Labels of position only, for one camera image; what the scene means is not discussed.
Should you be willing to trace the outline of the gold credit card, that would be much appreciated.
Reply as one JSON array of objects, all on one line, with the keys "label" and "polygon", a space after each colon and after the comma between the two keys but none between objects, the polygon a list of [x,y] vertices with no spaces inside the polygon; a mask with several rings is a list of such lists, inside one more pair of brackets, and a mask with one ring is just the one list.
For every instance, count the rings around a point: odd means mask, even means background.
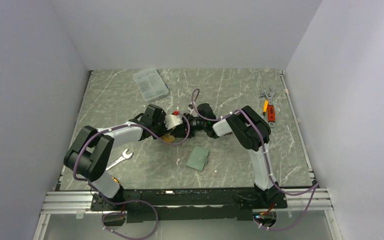
[{"label": "gold credit card", "polygon": [[164,141],[164,142],[166,142],[166,143],[173,143],[175,140],[176,140],[176,138],[173,136],[173,135],[171,135],[170,133],[167,133],[167,134],[165,134],[165,135],[163,135],[162,137],[161,137],[161,139]]}]

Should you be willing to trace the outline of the green card holder wallet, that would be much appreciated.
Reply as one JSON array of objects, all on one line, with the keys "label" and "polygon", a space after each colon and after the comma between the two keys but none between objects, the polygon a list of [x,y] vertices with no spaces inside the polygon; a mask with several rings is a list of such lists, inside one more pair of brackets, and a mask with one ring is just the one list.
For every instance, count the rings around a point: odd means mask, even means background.
[{"label": "green card holder wallet", "polygon": [[189,155],[186,166],[202,172],[208,163],[209,152],[210,151],[204,147],[195,146]]}]

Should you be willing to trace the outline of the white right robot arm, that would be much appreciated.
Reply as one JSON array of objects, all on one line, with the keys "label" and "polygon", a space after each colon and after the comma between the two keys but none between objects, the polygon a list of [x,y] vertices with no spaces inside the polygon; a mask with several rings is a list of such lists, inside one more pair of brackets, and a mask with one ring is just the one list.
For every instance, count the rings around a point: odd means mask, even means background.
[{"label": "white right robot arm", "polygon": [[285,194],[278,189],[279,184],[272,171],[269,124],[248,105],[220,120],[216,120],[207,103],[200,104],[198,110],[192,107],[189,105],[189,112],[185,114],[189,122],[185,129],[190,131],[191,136],[196,131],[204,131],[212,139],[232,134],[249,154],[254,172],[253,189],[235,193],[233,200],[241,207],[287,208]]}]

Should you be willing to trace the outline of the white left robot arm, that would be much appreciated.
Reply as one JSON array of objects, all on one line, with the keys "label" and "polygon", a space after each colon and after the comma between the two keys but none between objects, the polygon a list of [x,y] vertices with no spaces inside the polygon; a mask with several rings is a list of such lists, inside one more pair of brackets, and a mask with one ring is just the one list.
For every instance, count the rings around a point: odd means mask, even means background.
[{"label": "white left robot arm", "polygon": [[75,180],[86,182],[98,191],[109,209],[117,210],[124,203],[124,188],[107,171],[113,148],[149,137],[161,140],[176,127],[186,135],[191,130],[185,115],[167,114],[161,107],[149,104],[143,113],[122,125],[100,129],[84,126],[69,147],[63,164],[72,170]]}]

